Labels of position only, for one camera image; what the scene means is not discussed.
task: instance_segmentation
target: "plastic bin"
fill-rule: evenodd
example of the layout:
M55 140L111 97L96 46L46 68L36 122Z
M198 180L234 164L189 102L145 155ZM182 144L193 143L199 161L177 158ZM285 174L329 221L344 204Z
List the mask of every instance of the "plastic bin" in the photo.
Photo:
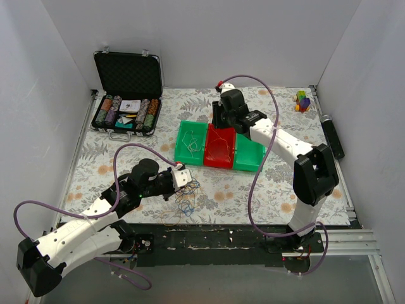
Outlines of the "plastic bin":
M197 166L203 165L207 129L207 123L188 122L186 120L180 122L175 146L176 162Z
M259 169L265 154L266 148L263 145L250 141L243 135L236 134L233 169L255 172Z
M236 132L234 128L216 129L208 124L204 166L231 169L234 165Z

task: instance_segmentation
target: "cable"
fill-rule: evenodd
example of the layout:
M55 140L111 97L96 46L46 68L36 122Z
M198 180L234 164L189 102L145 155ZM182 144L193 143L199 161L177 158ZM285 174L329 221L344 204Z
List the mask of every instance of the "cable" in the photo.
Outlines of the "cable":
M265 88L267 89L267 91L270 93L270 96L271 96L271 98L272 98L272 100L273 100L273 103L274 103L274 107L275 107L275 109L276 109L276 119L275 119L274 124L273 124L273 126L274 126L273 135L272 135L271 140L270 140L270 143L269 143L269 145L268 145L268 148L267 148L265 157L264 157L263 160L261 161L260 166L259 166L259 168L258 168L258 171L257 171L256 174L254 175L253 183L252 183L251 189L250 189L250 191L249 191L249 197L248 197L248 199L247 199L247 215L249 216L249 220L250 220L250 222L251 222L252 227L253 227L256 231L258 231L260 234L262 234L262 235L264 235L264 236L269 236L269 237L271 237L271 238L285 238L285 237L287 237L287 236L293 236L293 235L298 234L298 233L300 233L300 232L302 232L302 231L304 231L304 230L306 230L306 229L313 228L316 224L321 225L322 229L325 231L325 239L326 239L325 250L323 251L323 255L322 255L320 261L319 261L312 269L310 269L309 271L303 273L303 274L310 274L310 273L314 272L314 271L322 264L323 260L324 260L325 257L326 257L326 254L327 254L328 244L329 244L329 238L328 238L327 229L326 229L325 225L323 225L323 223L321 223L321 222L310 223L310 224L305 225L304 227L302 227L302 228L300 228L300 229L298 229L298 230L296 230L296 231L288 232L288 233L283 233L283 234L275 234L275 233L265 232L265 231L261 230L261 229L254 223L254 220L253 220L253 217L252 217L252 196L253 196L253 191L254 191L254 187L256 186L256 182L258 181L259 174L260 174L261 170L263 169L263 165L265 164L265 162L266 162L266 160L267 160L267 158L268 158L268 155L270 154L271 148L273 147L274 140L275 140L276 134L277 134L277 124L278 124L278 118L279 118L279 116L280 116L280 112L279 112L279 110L278 110L278 105L277 105L276 99L275 99L275 97L274 97L274 95L273 95L273 92L270 90L270 88L269 88L262 80L260 80L260 79L258 79L258 78L256 78L256 77L250 76L250 75L243 75L243 74L241 74L241 75L234 75L234 76L231 76L231 77L229 77L229 78L227 78L227 79L225 79L225 80L222 80L222 83L228 82L229 80L232 80L232 79L235 79L235 78L239 78L239 77L250 78L250 79L256 80L256 81L260 82L262 85L264 85L264 87L265 87Z
M162 159L164 162L167 162L169 165L172 165L172 166L176 167L176 164L175 164L175 163L173 163L173 162L170 161L170 160L167 160L167 159L164 158L161 154L159 154L158 152L156 152L155 150L153 150L153 149L151 149L151 148L149 148L149 147L147 147L147 146L144 146L143 144L124 144L123 146L120 146L120 147L116 150L116 152L115 152L115 154L114 154L114 160L113 160L114 181L115 181L115 187L116 187L116 193L117 193L115 203L114 203L114 205L113 205L107 212L104 212L104 213L102 213L102 214L97 214L97 215L90 215L90 216L87 217L88 219L98 219L98 218L100 218L100 217L105 217L106 215L108 215L108 214L110 214L111 212L113 212L114 209L117 207L117 205L118 205L118 203L119 203L119 201L120 201L120 187L119 187L118 177L117 177L117 173L116 173L116 159L117 159L117 156L118 156L119 152L120 152L123 148L130 147L130 146L147 149L148 151L152 152L153 154L155 154L156 156L158 156L160 159ZM17 211L18 211L18 209L19 209L21 206L26 205L26 204L39 205L39 206L45 207L45 208L47 208L47 209L50 209L50 210L52 210L52 211L59 212L59 213L62 213L62 214L64 214L64 215L67 215L67 216L70 216L70 217L75 217L76 219L84 219L84 216L83 216L83 215L71 213L71 212L68 212L68 211L65 211L65 210L62 210L62 209L53 207L53 206L51 206L51 205L42 203L42 202L40 202L40 201L31 201L31 200L22 201L21 203L19 203L19 204L15 207L15 209L14 209L14 214L13 214L13 218L14 218L14 223L15 223L15 225L16 225L16 228L18 229L18 231L20 231L20 233L21 233L25 238L28 238L28 234L26 234L26 233L23 231L23 229L21 228L20 224L18 223Z
M116 263L113 263L113 262L110 262L110 261L103 260L102 258L94 258L94 259L96 261L98 261L98 262L101 262L101 263L104 263L104 264L107 264L107 265L110 265L110 266L118 267L119 269L128 271L128 272L130 272L132 274L136 274L137 276L140 276L141 278L143 278L148 283L148 286L142 286L142 285L136 283L134 280L127 277L125 274L117 274L116 272L114 272L114 274L116 274L118 277L121 277L122 279L128 281L129 283L131 283L135 287L138 287L141 290L149 290L149 289L152 288L152 282L151 282L150 278L148 278L146 275L144 275L144 274L142 274L142 273L140 273L140 272L138 272L136 270L132 270L132 269L126 268L124 266L121 266L120 264L116 264Z

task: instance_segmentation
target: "case lid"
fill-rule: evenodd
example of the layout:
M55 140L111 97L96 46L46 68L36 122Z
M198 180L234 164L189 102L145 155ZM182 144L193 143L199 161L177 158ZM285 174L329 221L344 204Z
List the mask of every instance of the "case lid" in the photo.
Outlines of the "case lid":
M101 51L94 53L103 89L123 99L162 95L159 57Z

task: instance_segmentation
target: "table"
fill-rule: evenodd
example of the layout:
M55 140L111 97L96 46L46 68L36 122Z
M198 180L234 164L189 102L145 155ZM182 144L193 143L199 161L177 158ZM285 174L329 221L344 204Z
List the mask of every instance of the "table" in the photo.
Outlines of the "table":
M260 110L272 120L275 110L268 92L261 87L241 88L251 110ZM318 112L309 89L273 88L280 108L279 127L297 138L314 145L325 143ZM298 90L306 91L311 99L310 110L295 112L292 97ZM159 151L167 159L174 159L174 148L181 120L211 122L211 103L219 94L214 89L163 89L162 109L151 137L133 137L131 143L141 143ZM94 113L101 97L96 101ZM113 155L122 142L111 141L106 133L90 126L81 148L70 190L63 208L80 213L113 183ZM142 158L155 159L152 153L135 147L125 148L118 156L118 175L129 173ZM254 173L209 167L188 166L201 184L195 197L194 212L188 217L178 209L175 198L165 202L162 197L146 198L140 207L126 214L128 223L145 224L249 224L247 196ZM286 224L295 208L292 190L292 169L276 154L270 153L259 176L252 201L252 214L257 224ZM349 225L346 212L347 198L338 185L323 205L318 220L327 225ZM62 216L63 222L69 217Z

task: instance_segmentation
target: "colorful toy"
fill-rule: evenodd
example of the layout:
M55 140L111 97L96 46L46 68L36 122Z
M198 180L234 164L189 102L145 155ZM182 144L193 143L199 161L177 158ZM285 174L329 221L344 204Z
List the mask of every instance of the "colorful toy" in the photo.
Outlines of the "colorful toy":
M305 112L309 110L311 101L306 97L304 91L298 91L297 95L294 96L294 101L297 103L296 111Z

